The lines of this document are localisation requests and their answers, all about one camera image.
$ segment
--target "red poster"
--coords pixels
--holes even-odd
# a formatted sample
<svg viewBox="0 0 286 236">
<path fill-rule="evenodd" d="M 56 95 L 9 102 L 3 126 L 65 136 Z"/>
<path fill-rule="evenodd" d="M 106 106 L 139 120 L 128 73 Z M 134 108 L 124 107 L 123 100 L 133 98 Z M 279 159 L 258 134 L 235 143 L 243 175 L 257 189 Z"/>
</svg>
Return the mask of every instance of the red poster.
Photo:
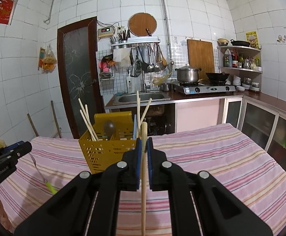
<svg viewBox="0 0 286 236">
<path fill-rule="evenodd" d="M 12 0 L 0 0 L 0 23 L 8 24 L 13 8 Z"/>
</svg>

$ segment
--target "yellow utensil basket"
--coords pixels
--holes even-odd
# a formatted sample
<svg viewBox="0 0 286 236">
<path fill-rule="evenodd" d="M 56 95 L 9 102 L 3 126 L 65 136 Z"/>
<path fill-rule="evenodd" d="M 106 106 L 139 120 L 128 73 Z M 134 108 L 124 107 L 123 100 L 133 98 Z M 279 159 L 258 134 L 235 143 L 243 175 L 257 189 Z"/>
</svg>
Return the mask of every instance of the yellow utensil basket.
<svg viewBox="0 0 286 236">
<path fill-rule="evenodd" d="M 83 155 L 92 174 L 104 171 L 111 164 L 122 159 L 123 153 L 135 148 L 133 140 L 133 121 L 131 112 L 97 113 L 93 128 L 99 141 L 92 141 L 87 130 L 79 139 Z M 103 126 L 107 120 L 116 125 L 116 135 L 107 141 Z"/>
</svg>

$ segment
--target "digital display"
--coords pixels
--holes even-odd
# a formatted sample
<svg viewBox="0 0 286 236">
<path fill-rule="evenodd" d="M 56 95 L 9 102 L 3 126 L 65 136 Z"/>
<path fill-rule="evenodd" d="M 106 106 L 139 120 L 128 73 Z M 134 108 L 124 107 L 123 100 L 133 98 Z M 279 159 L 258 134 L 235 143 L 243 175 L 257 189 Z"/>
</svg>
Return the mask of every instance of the digital display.
<svg viewBox="0 0 286 236">
<path fill-rule="evenodd" d="M 109 31 L 110 31 L 110 28 L 103 28 L 103 29 L 101 30 L 102 33 L 104 33 L 104 32 L 109 32 Z"/>
</svg>

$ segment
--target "striped tablecloth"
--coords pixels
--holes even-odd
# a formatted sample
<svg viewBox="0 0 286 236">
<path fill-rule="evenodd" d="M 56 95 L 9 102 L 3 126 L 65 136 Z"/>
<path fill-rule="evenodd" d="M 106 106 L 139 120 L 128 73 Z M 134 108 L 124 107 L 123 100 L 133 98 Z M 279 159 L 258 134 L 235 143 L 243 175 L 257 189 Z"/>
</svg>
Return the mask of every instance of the striped tablecloth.
<svg viewBox="0 0 286 236">
<path fill-rule="evenodd" d="M 88 170 L 77 140 L 37 137 L 32 154 L 42 173 L 60 189 Z M 185 171 L 207 170 L 265 221 L 277 235 L 286 224 L 286 172 L 258 145 L 230 124 L 153 137 L 154 148 Z M 0 185 L 0 199 L 13 226 L 51 194 L 28 155 Z M 147 192 L 147 235 L 171 235 L 167 192 Z M 117 235 L 141 234 L 140 191 L 122 192 Z"/>
</svg>

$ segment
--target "round cutting board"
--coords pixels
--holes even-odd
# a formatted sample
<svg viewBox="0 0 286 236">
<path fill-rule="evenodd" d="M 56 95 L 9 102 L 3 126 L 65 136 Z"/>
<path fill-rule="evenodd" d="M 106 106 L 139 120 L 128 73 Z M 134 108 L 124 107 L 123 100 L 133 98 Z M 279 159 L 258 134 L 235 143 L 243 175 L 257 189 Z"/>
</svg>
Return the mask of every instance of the round cutting board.
<svg viewBox="0 0 286 236">
<path fill-rule="evenodd" d="M 129 19 L 128 28 L 136 36 L 148 36 L 146 28 L 153 34 L 157 28 L 157 22 L 152 15 L 146 12 L 139 12 Z"/>
</svg>

